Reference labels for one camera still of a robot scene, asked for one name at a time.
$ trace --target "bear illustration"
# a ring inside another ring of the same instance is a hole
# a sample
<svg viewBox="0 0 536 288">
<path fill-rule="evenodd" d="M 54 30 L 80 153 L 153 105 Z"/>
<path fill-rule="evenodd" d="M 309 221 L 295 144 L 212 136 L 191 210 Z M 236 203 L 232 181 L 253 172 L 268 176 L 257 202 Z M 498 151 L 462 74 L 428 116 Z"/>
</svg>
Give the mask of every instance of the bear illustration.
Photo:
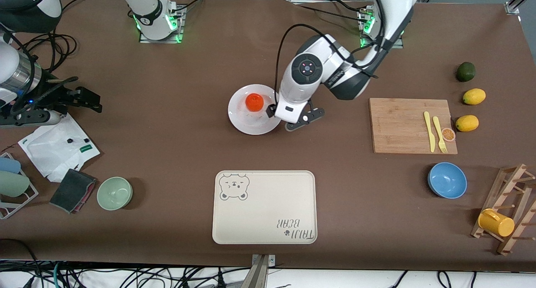
<svg viewBox="0 0 536 288">
<path fill-rule="evenodd" d="M 239 174 L 224 174 L 224 176 L 220 178 L 220 187 L 222 188 L 220 198 L 222 200 L 227 200 L 231 197 L 245 200 L 247 198 L 248 185 L 249 178 L 245 174 L 243 176 Z"/>
</svg>

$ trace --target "light green bowl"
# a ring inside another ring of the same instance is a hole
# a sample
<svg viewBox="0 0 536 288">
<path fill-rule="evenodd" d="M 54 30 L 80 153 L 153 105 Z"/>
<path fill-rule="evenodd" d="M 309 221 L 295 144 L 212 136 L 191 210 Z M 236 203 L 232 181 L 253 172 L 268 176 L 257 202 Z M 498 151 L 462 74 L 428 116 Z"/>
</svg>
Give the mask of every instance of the light green bowl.
<svg viewBox="0 0 536 288">
<path fill-rule="evenodd" d="M 132 199 L 132 186 L 121 177 L 106 179 L 97 191 L 97 202 L 107 211 L 115 211 L 126 206 Z"/>
</svg>

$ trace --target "yellow plastic fork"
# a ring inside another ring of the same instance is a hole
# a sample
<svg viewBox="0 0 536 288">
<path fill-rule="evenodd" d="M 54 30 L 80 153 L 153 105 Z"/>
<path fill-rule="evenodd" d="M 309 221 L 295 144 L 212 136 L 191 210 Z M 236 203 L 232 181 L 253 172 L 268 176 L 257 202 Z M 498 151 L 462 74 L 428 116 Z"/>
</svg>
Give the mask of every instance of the yellow plastic fork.
<svg viewBox="0 0 536 288">
<path fill-rule="evenodd" d="M 437 143 L 439 145 L 439 149 L 442 153 L 447 154 L 448 151 L 446 150 L 445 141 L 443 140 L 443 134 L 441 134 L 441 125 L 439 125 L 439 119 L 437 116 L 434 116 L 432 120 L 434 121 L 434 127 L 436 127 L 437 136 L 439 137 L 439 143 Z"/>
</svg>

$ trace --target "lemon slice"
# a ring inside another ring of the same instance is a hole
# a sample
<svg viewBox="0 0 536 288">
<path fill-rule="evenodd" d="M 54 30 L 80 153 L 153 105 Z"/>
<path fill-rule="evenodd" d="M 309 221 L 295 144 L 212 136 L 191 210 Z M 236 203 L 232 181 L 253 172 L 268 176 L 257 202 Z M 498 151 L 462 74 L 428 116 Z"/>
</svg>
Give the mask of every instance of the lemon slice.
<svg viewBox="0 0 536 288">
<path fill-rule="evenodd" d="M 443 136 L 443 139 L 445 141 L 453 141 L 454 139 L 456 139 L 456 134 L 450 128 L 444 128 L 443 130 L 441 130 L 441 135 Z"/>
</svg>

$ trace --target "bowl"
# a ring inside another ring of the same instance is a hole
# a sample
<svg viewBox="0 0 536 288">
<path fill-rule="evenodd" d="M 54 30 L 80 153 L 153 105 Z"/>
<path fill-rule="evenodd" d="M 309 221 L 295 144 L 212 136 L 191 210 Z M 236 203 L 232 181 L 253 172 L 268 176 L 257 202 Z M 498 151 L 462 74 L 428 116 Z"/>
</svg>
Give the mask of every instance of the bowl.
<svg viewBox="0 0 536 288">
<path fill-rule="evenodd" d="M 456 199 L 467 190 L 467 178 L 458 166 L 450 162 L 440 162 L 430 170 L 428 185 L 438 196 Z"/>
<path fill-rule="evenodd" d="M 132 186 L 121 177 L 106 179 L 97 191 L 97 202 L 107 211 L 115 211 L 126 206 L 132 199 Z"/>
</svg>

